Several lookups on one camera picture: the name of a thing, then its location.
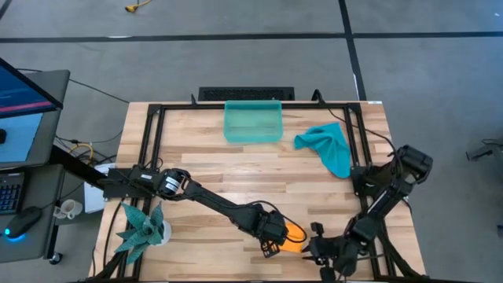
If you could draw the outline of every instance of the yellow cable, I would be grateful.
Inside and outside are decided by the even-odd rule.
[[[152,1],[152,0],[147,0],[147,1],[145,1],[145,2],[143,2],[143,3],[140,3],[140,4],[137,4],[137,5],[129,5],[129,6],[126,6],[126,11],[127,11],[127,12],[129,12],[129,13],[134,13],[134,12],[136,12],[136,10],[137,10],[139,7],[141,7],[141,6],[143,6],[143,5],[147,5],[147,4],[149,4],[151,1]]]
[[[91,163],[91,160],[93,159],[93,154],[94,154],[94,150],[93,150],[93,147],[89,144],[77,144],[75,145],[74,147],[72,147],[68,153],[73,153],[74,150],[78,149],[78,148],[81,148],[81,147],[87,147],[89,150],[90,150],[90,155],[89,155],[89,159],[87,161],[88,164]]]

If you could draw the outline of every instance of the white flower pot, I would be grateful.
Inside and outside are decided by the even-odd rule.
[[[155,244],[155,246],[165,245],[171,238],[171,224],[166,220],[163,220],[164,225],[164,235],[163,240],[159,244]]]

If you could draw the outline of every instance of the transparent teal container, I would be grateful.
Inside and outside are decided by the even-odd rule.
[[[278,142],[283,136],[281,101],[226,101],[223,123],[228,142]]]

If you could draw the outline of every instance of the butcher block tabletop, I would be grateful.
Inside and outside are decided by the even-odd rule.
[[[384,106],[367,101],[358,103],[362,106],[365,127],[390,137]],[[148,106],[148,102],[129,105],[117,154],[119,168],[129,168],[138,162]],[[332,111],[344,117],[342,110]],[[228,144],[223,135],[223,114],[223,109],[167,110],[159,151],[163,160],[161,170],[185,169],[194,181],[236,204],[269,201],[300,224],[308,236],[314,236],[311,222],[324,225],[325,237],[339,236],[350,218],[361,211],[350,178],[334,176],[323,166],[316,152],[293,149],[297,134],[305,133],[310,127],[339,122],[327,109],[283,109],[283,137],[274,144]],[[156,119],[157,115],[152,123],[147,160],[152,154]],[[340,126],[346,137],[345,123]],[[354,129],[354,136],[362,161],[358,129]],[[374,164],[388,162],[389,144],[373,134],[367,134],[367,138]],[[152,209],[160,201],[159,198],[152,200]],[[103,268],[105,240],[118,203],[119,199],[112,199],[105,205],[94,251],[96,273]],[[257,239],[239,231],[227,217],[202,204],[190,200],[162,201],[162,209],[164,219],[172,226],[171,239],[163,246],[146,249],[140,281],[320,280],[319,266],[301,259],[308,254],[280,252],[266,259]],[[124,231],[126,223],[124,210],[120,208],[112,226],[107,261],[122,243],[116,233]],[[397,205],[386,218],[386,224],[391,242],[409,265],[423,274],[423,261],[409,209],[404,204]],[[132,266],[127,267],[126,275],[131,275]],[[385,274],[382,258],[380,269]],[[373,279],[370,262],[359,261],[350,279]]]

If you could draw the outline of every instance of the gray carpet floor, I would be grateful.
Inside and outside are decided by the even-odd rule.
[[[338,1],[155,0],[136,14],[123,0],[13,0],[0,38],[343,32]],[[353,32],[503,31],[497,0],[347,0]],[[424,265],[436,278],[500,282],[501,165],[464,152],[503,136],[503,38],[356,39],[367,98],[383,101],[397,146],[434,159],[410,201]],[[298,100],[357,99],[344,39],[208,42],[2,43],[18,68],[69,69],[72,78],[128,101],[188,101],[199,86],[293,86]],[[57,133],[104,140],[127,106],[71,84]],[[119,139],[96,148],[116,153]],[[84,278],[100,215],[62,226],[57,266],[0,264],[2,282]]]

